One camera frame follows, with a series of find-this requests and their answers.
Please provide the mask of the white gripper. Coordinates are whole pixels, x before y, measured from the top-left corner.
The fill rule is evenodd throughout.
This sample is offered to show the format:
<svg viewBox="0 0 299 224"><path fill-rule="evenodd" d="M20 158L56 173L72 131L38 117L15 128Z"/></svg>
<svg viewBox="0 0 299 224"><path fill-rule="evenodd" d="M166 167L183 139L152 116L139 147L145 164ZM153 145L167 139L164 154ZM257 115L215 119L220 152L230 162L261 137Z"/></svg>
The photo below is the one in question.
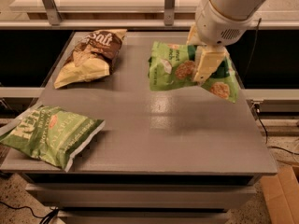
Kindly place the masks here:
<svg viewBox="0 0 299 224"><path fill-rule="evenodd" d="M252 18L242 21L227 18L213 7L211 0L200 1L195 12L195 25L190 28L186 44L199 45L201 40L212 46L197 47L192 74L194 82L203 84L218 69L227 55L223 46L237 42L251 22Z"/></svg>

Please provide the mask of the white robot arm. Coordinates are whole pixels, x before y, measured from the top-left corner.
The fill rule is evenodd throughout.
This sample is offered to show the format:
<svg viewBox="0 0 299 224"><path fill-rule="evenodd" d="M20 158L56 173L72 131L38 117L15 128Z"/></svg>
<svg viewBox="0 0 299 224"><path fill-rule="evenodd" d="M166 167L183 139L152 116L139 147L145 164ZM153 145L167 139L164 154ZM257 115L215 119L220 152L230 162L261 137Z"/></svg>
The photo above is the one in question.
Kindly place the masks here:
<svg viewBox="0 0 299 224"><path fill-rule="evenodd" d="M266 0L200 0L195 12L196 43L192 80L203 84L220 66L226 46L249 29L254 13Z"/></svg>

